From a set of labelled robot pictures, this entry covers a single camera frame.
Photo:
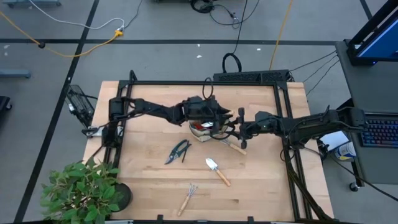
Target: plant pot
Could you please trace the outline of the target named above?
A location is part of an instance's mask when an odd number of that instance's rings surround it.
[[[127,206],[129,206],[130,202],[132,201],[132,192],[130,188],[124,183],[116,184],[114,186],[114,189],[115,191],[121,192],[123,194],[123,198],[118,202],[118,206],[120,208],[118,212],[120,212],[121,210],[124,210],[125,208],[127,208]]]

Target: wooden table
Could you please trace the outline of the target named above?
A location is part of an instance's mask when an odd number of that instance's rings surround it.
[[[108,100],[116,96],[117,86],[118,82],[102,83],[94,126],[108,121]],[[288,83],[288,87],[293,116],[309,115],[303,84]],[[201,86],[134,85],[132,88],[134,98],[165,106],[195,95],[201,95]],[[270,86],[215,86],[214,95],[221,106],[235,114],[238,114],[239,107],[244,107],[246,121],[254,121],[258,111],[277,114]],[[280,97],[284,105],[282,92]],[[248,216],[253,216],[255,221],[294,221],[286,166],[279,158],[282,149],[279,137],[272,134],[254,137],[248,141],[248,153],[244,156],[215,140],[198,142],[187,125],[184,123],[179,127],[152,116],[141,116],[127,122],[118,179],[131,188],[134,200],[127,209],[114,213],[113,219],[155,220],[161,214],[164,220],[246,221]],[[183,139],[192,143],[184,163],[179,158],[164,165],[172,148]],[[100,145],[100,138],[89,139],[84,159],[89,158]],[[307,147],[317,150],[315,141],[310,141]],[[96,159],[102,160],[104,151]],[[307,189],[332,217],[320,158],[308,151],[301,153]],[[205,163],[207,157],[219,165],[231,187],[227,187],[216,172],[209,169]],[[199,188],[182,216],[178,217],[177,212],[190,183]],[[301,194],[297,198],[302,202]],[[301,217],[305,217],[303,211],[300,203]]]

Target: gray floor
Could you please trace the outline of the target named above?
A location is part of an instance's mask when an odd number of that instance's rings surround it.
[[[85,23],[93,1],[62,1],[62,7],[47,7],[45,10],[59,19]],[[366,1],[371,12],[375,13],[385,0]],[[236,11],[239,17],[243,1],[220,2]],[[100,0],[93,26],[112,17],[128,20],[138,3],[137,0]],[[247,10],[251,11],[255,3],[250,0]],[[241,38],[275,40],[288,3],[288,0],[261,0],[252,18],[244,23]],[[9,9],[0,5],[0,10],[36,38],[79,39],[83,31],[81,27],[51,21],[34,8]],[[215,13],[215,17],[225,19],[222,13],[224,12]],[[228,15],[225,16],[225,21],[229,22]],[[299,0],[293,4],[282,39],[342,40],[352,37],[366,21],[359,0]],[[88,38],[110,38],[118,26],[118,22],[114,22],[104,29],[91,30]],[[0,39],[24,38],[4,19],[0,19],[0,28],[7,30],[0,32]],[[237,34],[238,31],[231,27],[215,24],[208,15],[192,11],[188,4],[176,0],[163,0],[162,3],[155,4],[144,0],[139,17],[125,31],[123,39],[228,40],[235,39]],[[73,54],[76,46],[77,44],[52,44],[51,48]],[[92,46],[85,44],[83,50]],[[226,44],[106,45],[80,59],[72,83],[80,85],[86,94],[96,95],[102,81],[127,79],[130,69],[136,72],[140,80],[204,80],[213,73],[221,72],[222,56],[233,50],[233,47]],[[239,45],[236,54],[242,61],[243,70],[266,70],[273,48],[273,45]],[[281,45],[273,69],[292,69],[333,50],[333,46]],[[0,182],[0,223],[12,222],[15,217],[71,61],[70,58],[61,58],[40,50],[33,44],[0,44],[1,68],[26,68],[32,72],[31,79],[0,80],[0,95],[10,96],[14,105],[0,129],[0,170],[3,177]],[[326,60],[295,71],[296,81],[305,80],[323,62]],[[307,91],[327,68],[328,66],[323,67],[305,82]],[[227,70],[232,72],[235,69],[235,64],[228,60]],[[337,64],[311,92],[308,102],[311,112],[317,113],[327,105],[336,108],[348,98],[345,78]],[[24,221],[42,218],[39,206],[40,183],[47,181],[49,171],[62,169],[64,165],[82,157],[86,139],[80,129],[81,124],[64,106]],[[347,188],[348,183],[353,181],[349,173],[332,161],[326,161],[324,168],[336,218],[347,222],[398,223],[398,204],[370,187],[352,193]],[[378,186],[398,195],[396,185]]]

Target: potted plant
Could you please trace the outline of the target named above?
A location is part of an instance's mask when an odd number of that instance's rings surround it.
[[[85,165],[69,164],[63,172],[51,171],[51,184],[42,184],[45,220],[104,223],[106,216],[125,209],[132,198],[130,188],[114,178],[118,172],[112,163],[95,164],[93,158]]]

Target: computer monitor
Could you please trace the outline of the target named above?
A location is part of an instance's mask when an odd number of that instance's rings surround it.
[[[346,40],[352,65],[398,62],[397,0],[388,0],[352,38]]]

